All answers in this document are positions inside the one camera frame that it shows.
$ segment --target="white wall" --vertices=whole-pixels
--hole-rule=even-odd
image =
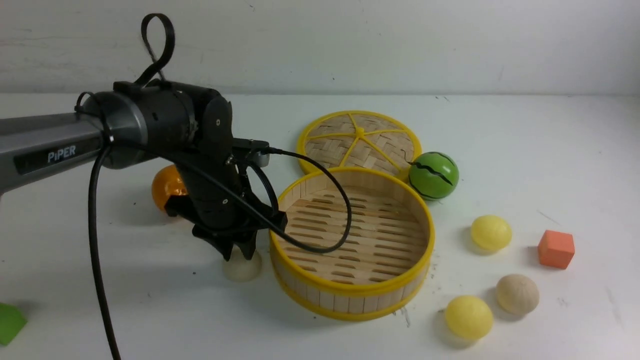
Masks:
[[[148,12],[224,92],[640,94],[640,0],[2,0],[0,91],[133,80]]]

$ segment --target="orange ball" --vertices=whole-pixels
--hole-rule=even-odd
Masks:
[[[187,188],[184,186],[175,165],[169,165],[160,170],[154,177],[154,182],[151,184],[151,195],[154,198],[156,206],[161,211],[165,211],[164,206],[171,195],[187,194]]]

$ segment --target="black cable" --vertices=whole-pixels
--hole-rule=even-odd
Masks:
[[[107,342],[111,350],[111,357],[114,360],[120,360],[120,351],[116,342],[116,335],[113,332],[113,324],[111,323],[111,315],[109,314],[109,306],[107,305],[107,296],[104,292],[104,283],[102,282],[102,270],[100,269],[100,256],[98,253],[98,229],[97,229],[97,210],[96,196],[98,189],[98,176],[100,169],[104,164],[111,147],[105,146],[100,150],[98,158],[93,163],[91,169],[91,178],[89,180],[89,253],[91,254],[91,270],[93,271],[93,283],[95,284],[95,292],[98,296],[98,304],[100,305],[100,313],[102,314],[102,323],[104,324],[104,332],[107,335]]]
[[[90,113],[84,110],[84,106],[81,105],[81,102],[85,95],[89,95],[89,99],[95,102],[96,106],[98,107],[98,112],[99,112],[98,114]],[[78,114],[91,115],[100,119],[100,122],[102,123],[102,132],[106,141],[107,142],[113,141],[113,136],[111,135],[111,129],[107,125],[107,117],[105,116],[104,110],[102,109],[102,103],[94,93],[90,91],[85,91],[80,95],[78,95],[78,98],[76,99],[76,106],[74,106],[74,111]]]
[[[264,186],[265,191],[267,191],[267,196],[269,197],[269,203],[271,204],[271,216],[276,215],[278,211],[280,211],[280,207],[278,206],[278,196],[276,195],[276,191],[273,189],[271,182],[267,178],[267,175],[262,171],[262,169],[258,166],[258,164],[249,161],[248,165],[253,169],[255,174],[260,179],[260,182]]]
[[[107,145],[102,148],[97,159],[93,163],[93,168],[91,171],[91,178],[89,180],[89,196],[88,196],[88,219],[89,219],[88,227],[89,227],[89,251],[91,254],[91,268],[93,270],[93,281],[95,283],[95,292],[98,297],[98,303],[100,306],[100,313],[102,315],[102,322],[104,324],[104,331],[107,336],[107,342],[109,343],[111,356],[113,357],[114,360],[121,360],[121,357],[120,357],[120,352],[118,350],[118,345],[116,343],[115,333],[113,331],[113,324],[111,323],[111,315],[109,313],[109,306],[107,304],[107,298],[104,291],[104,283],[102,281],[102,270],[100,269],[100,257],[99,257],[99,251],[98,251],[96,198],[97,198],[98,178],[100,175],[100,169],[102,168],[111,149],[113,147],[118,147],[118,146],[145,151],[154,156],[171,161],[172,163],[180,167],[184,167],[189,171],[192,171],[198,174],[208,182],[212,183],[213,185],[217,186],[218,188],[226,192],[227,195],[231,196],[238,203],[238,205],[240,205],[241,208],[243,208],[246,212],[252,214],[256,218],[264,222],[278,236],[283,238],[285,241],[291,243],[292,245],[299,247],[303,250],[307,250],[309,252],[315,252],[319,254],[326,254],[342,246],[344,242],[347,240],[347,237],[349,236],[349,230],[351,229],[351,217],[352,217],[351,203],[349,201],[349,197],[347,196],[346,192],[344,191],[344,189],[342,188],[338,180],[336,180],[336,178],[327,169],[325,169],[318,162],[306,156],[296,154],[295,152],[289,152],[289,151],[284,151],[284,150],[275,149],[275,148],[268,149],[268,152],[272,154],[288,155],[288,156],[293,156],[295,158],[308,161],[313,166],[320,169],[320,171],[322,171],[325,175],[327,175],[331,179],[331,181],[336,185],[338,191],[344,198],[344,201],[347,207],[347,224],[345,226],[345,230],[344,230],[344,234],[342,235],[342,238],[335,245],[332,245],[331,247],[324,247],[324,248],[313,247],[292,238],[291,236],[286,234],[283,230],[281,230],[276,224],[272,223],[268,218],[266,218],[263,214],[257,211],[253,206],[247,203],[241,196],[239,196],[238,194],[236,194],[235,192],[227,188],[224,184],[219,182],[217,179],[215,179],[211,175],[207,174],[206,172],[200,170],[198,167],[190,163],[182,161],[179,157],[164,153],[162,151],[157,151],[145,145],[131,142],[128,140],[117,140],[115,142],[107,142]],[[254,171],[257,170],[256,174],[258,174],[258,177],[260,178],[260,180],[263,180],[261,176],[264,176],[263,183],[265,184],[267,192],[269,193],[269,198],[272,200],[272,202],[273,202],[273,199],[275,199],[275,206],[277,208],[277,199],[275,198],[275,192],[273,191],[273,187],[271,186],[270,182],[268,181],[263,171],[259,167],[257,167],[257,169],[256,168],[253,168],[253,169]]]
[[[346,207],[347,207],[347,224],[345,225],[345,230],[344,230],[344,234],[342,235],[342,238],[336,244],[334,244],[334,245],[332,245],[330,247],[314,247],[314,246],[307,245],[307,244],[305,244],[305,243],[303,243],[301,241],[298,241],[298,240],[292,238],[291,236],[286,234],[283,230],[281,230],[276,224],[274,224],[267,217],[265,217],[260,211],[256,210],[253,206],[251,206],[251,204],[246,202],[240,195],[238,195],[235,192],[233,192],[233,190],[229,189],[227,186],[225,186],[223,183],[219,182],[213,176],[211,176],[211,175],[207,174],[206,172],[200,170],[198,167],[192,165],[191,163],[185,162],[182,158],[180,158],[178,156],[174,156],[172,154],[168,154],[168,153],[165,153],[163,151],[159,151],[157,149],[152,149],[150,147],[147,147],[146,145],[142,145],[142,144],[139,144],[139,143],[136,143],[136,142],[132,142],[132,141],[128,141],[128,140],[116,140],[115,142],[113,142],[111,144],[108,144],[107,147],[128,147],[128,148],[131,148],[131,149],[144,151],[144,152],[147,152],[147,153],[149,153],[151,155],[157,156],[159,158],[171,161],[172,163],[174,163],[174,164],[176,164],[176,165],[178,165],[180,167],[184,167],[184,168],[192,171],[193,173],[199,175],[203,179],[205,179],[208,182],[212,183],[213,185],[217,186],[220,190],[223,190],[225,193],[227,193],[227,195],[229,197],[231,197],[233,200],[235,200],[235,202],[238,204],[238,206],[240,206],[240,208],[242,208],[247,213],[251,214],[252,216],[257,218],[258,220],[260,220],[263,224],[267,225],[267,227],[270,230],[272,230],[276,235],[278,235],[279,237],[283,238],[286,242],[290,243],[291,245],[299,247],[299,248],[301,248],[303,250],[306,250],[306,251],[309,251],[309,252],[315,252],[317,254],[326,254],[328,252],[334,251],[334,250],[338,249],[339,247],[341,247],[345,243],[345,241],[347,240],[347,237],[349,236],[349,230],[351,229],[351,218],[352,218],[353,214],[351,212],[351,203],[349,201],[349,197],[347,196],[347,193],[344,191],[344,189],[342,188],[342,186],[340,185],[338,180],[336,180],[336,178],[327,169],[325,169],[318,162],[316,162],[313,159],[310,159],[310,158],[308,158],[308,157],[306,157],[304,155],[299,155],[299,154],[296,154],[295,152],[283,151],[283,150],[280,150],[280,149],[274,149],[274,148],[269,148],[268,149],[269,152],[272,153],[272,154],[288,155],[288,156],[293,156],[295,158],[299,158],[299,159],[303,159],[305,161],[308,161],[313,166],[317,167],[320,171],[324,172],[324,174],[327,175],[329,177],[329,179],[336,185],[336,188],[338,189],[338,191],[342,195],[342,198],[344,199],[344,202],[345,202]]]
[[[162,55],[160,55],[160,59],[156,61],[156,55],[154,54],[153,49],[151,49],[151,44],[149,44],[149,40],[147,39],[147,27],[149,22],[157,17],[160,19],[164,26],[164,50]],[[134,82],[138,85],[146,85],[151,79],[159,74],[160,78],[165,81],[164,74],[162,72],[163,67],[169,63],[171,57],[173,56],[173,50],[175,49],[175,30],[173,28],[173,24],[171,20],[162,13],[150,13],[142,19],[142,24],[140,26],[140,31],[142,33],[142,41],[145,43],[145,47],[147,48],[147,52],[149,56],[151,56],[151,65],[145,69],[145,71],[140,75],[140,77]]]

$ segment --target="ball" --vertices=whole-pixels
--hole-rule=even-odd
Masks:
[[[229,261],[222,262],[222,273],[233,282],[246,282],[255,279],[262,270],[262,256],[254,252],[251,260],[242,255],[239,248],[234,247]]]
[[[482,299],[465,295],[451,300],[444,313],[450,330],[466,340],[478,340],[491,331],[493,313]]]
[[[481,216],[471,224],[471,238],[484,250],[498,251],[511,242],[511,227],[501,217]]]
[[[526,315],[540,302],[540,293],[536,283],[530,278],[519,275],[507,275],[498,281],[495,287],[498,304],[508,313]]]
[[[458,166],[441,152],[426,152],[409,168],[409,184],[425,200],[443,199],[458,185]]]
[[[160,170],[151,183],[151,196],[160,211],[164,211],[164,206],[171,195],[187,195],[187,188],[175,165],[169,165]]]

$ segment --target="bamboo steamer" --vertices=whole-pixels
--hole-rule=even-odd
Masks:
[[[377,170],[405,181],[410,165],[422,152],[408,127],[386,115],[350,110],[313,121],[298,138],[298,154],[326,168],[361,167]],[[317,169],[300,160],[306,174]]]
[[[271,232],[271,262],[284,291],[303,307],[339,320],[371,320],[403,307],[429,269],[435,231],[429,209],[402,181],[364,168],[334,168],[351,200],[347,242],[328,254],[301,250]],[[340,239],[346,206],[322,173],[293,183],[279,199],[285,232],[309,245]]]

